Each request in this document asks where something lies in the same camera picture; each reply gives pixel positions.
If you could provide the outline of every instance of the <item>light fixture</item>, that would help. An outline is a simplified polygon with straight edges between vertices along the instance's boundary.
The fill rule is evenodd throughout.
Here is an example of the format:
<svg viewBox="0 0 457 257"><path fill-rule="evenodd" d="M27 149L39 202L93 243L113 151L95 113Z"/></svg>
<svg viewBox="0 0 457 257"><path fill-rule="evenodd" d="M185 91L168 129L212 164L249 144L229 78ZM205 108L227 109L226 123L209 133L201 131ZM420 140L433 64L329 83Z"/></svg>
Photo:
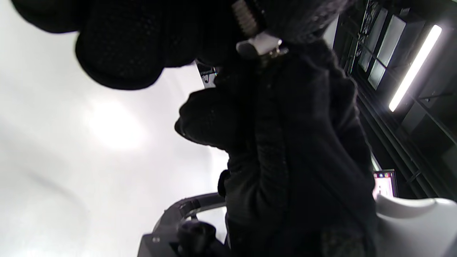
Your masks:
<svg viewBox="0 0 457 257"><path fill-rule="evenodd" d="M440 34L441 28L437 25L434 25L433 28L430 30L430 33L427 36L427 39L425 40L424 44L420 48L419 53L414 59L413 64L409 68L408 73L406 73L406 76L404 77L402 83L400 84L397 92L395 93L392 101L389 104L389 109L392 112L395 111L395 109L397 109L398 105L400 104L400 101L403 99L403 96L406 94L406 91L408 90L409 86L411 86L411 83L413 82L420 68L424 64L425 59L427 59L427 56L429 55L430 51L432 50L433 46L438 40Z"/></svg>

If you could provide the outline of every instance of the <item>gloved hand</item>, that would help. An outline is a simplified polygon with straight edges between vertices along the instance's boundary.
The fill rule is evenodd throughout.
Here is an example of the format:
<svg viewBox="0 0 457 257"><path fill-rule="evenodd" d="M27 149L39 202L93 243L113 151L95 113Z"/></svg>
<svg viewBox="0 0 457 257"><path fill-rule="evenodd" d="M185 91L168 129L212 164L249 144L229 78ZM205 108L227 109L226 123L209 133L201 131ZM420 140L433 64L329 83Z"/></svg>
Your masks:
<svg viewBox="0 0 457 257"><path fill-rule="evenodd" d="M165 67L199 59L223 66L245 40L235 0L11 0L19 14L51 33L79 32L76 57L96 82L137 90L156 82ZM319 37L354 0L245 0L259 26L285 42Z"/></svg>
<svg viewBox="0 0 457 257"><path fill-rule="evenodd" d="M323 41L288 47L251 77L223 70L183 105L177 131L229 154L219 193L235 253L370 256L374 178L355 84Z"/></svg>

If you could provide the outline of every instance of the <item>metal frame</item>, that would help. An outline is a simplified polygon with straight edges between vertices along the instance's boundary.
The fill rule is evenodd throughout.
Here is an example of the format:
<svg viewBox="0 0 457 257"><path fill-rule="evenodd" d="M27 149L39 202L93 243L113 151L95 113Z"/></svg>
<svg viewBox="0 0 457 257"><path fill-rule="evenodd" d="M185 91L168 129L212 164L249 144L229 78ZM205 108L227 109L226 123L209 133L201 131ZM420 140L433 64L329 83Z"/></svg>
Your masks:
<svg viewBox="0 0 457 257"><path fill-rule="evenodd" d="M161 216L151 234L141 238L138 257L176 257L178 255L178 227L199 212L225 206L225 199L217 193L186 198L171 205ZM217 239L209 246L210 256L230 257L230 250Z"/></svg>

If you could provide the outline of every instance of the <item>bright light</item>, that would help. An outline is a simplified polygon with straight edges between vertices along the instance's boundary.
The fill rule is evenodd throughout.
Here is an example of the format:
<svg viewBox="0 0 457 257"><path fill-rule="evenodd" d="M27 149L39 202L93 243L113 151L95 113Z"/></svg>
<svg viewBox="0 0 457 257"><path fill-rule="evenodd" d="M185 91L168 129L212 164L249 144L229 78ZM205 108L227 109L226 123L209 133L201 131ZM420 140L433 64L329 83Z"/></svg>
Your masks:
<svg viewBox="0 0 457 257"><path fill-rule="evenodd" d="M137 148L145 137L141 124L118 102L96 104L90 127L102 143L116 150Z"/></svg>
<svg viewBox="0 0 457 257"><path fill-rule="evenodd" d="M413 64L409 68L408 73L403 79L403 82L400 84L400 87L398 88L392 101L389 104L389 109L392 112L395 111L395 109L400 104L400 101L403 99L403 96L406 94L406 91L408 90L409 86L411 85L417 73L419 72L420 68L424 64L425 59L427 59L427 56L429 55L430 51L432 50L433 46L438 40L440 34L441 28L437 25L434 25L433 28L430 30L430 33L427 36L427 39L425 40L424 44L420 48L420 51L417 54L416 59L414 59Z"/></svg>

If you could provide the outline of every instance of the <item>black knit fabric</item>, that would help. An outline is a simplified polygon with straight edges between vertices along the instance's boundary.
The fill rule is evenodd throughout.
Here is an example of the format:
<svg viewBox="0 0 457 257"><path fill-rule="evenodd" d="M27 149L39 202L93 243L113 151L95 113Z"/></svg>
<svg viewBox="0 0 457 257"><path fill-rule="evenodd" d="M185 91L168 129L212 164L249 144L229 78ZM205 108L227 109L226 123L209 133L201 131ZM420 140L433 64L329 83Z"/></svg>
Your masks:
<svg viewBox="0 0 457 257"><path fill-rule="evenodd" d="M253 0L263 10L268 31L289 43L309 43L354 0Z"/></svg>
<svg viewBox="0 0 457 257"><path fill-rule="evenodd" d="M254 122L236 123L255 147L228 150L219 181L230 245L240 256L372 256L374 179L355 84L323 41L289 48L255 83L232 80L255 88L239 115ZM211 124L223 135L229 128ZM218 134L205 135L207 145L220 144Z"/></svg>
<svg viewBox="0 0 457 257"><path fill-rule="evenodd" d="M82 68L116 89L153 84L164 67L161 8L160 1L98 0L76 43Z"/></svg>
<svg viewBox="0 0 457 257"><path fill-rule="evenodd" d="M20 15L51 33L74 32L83 26L92 0L12 0Z"/></svg>

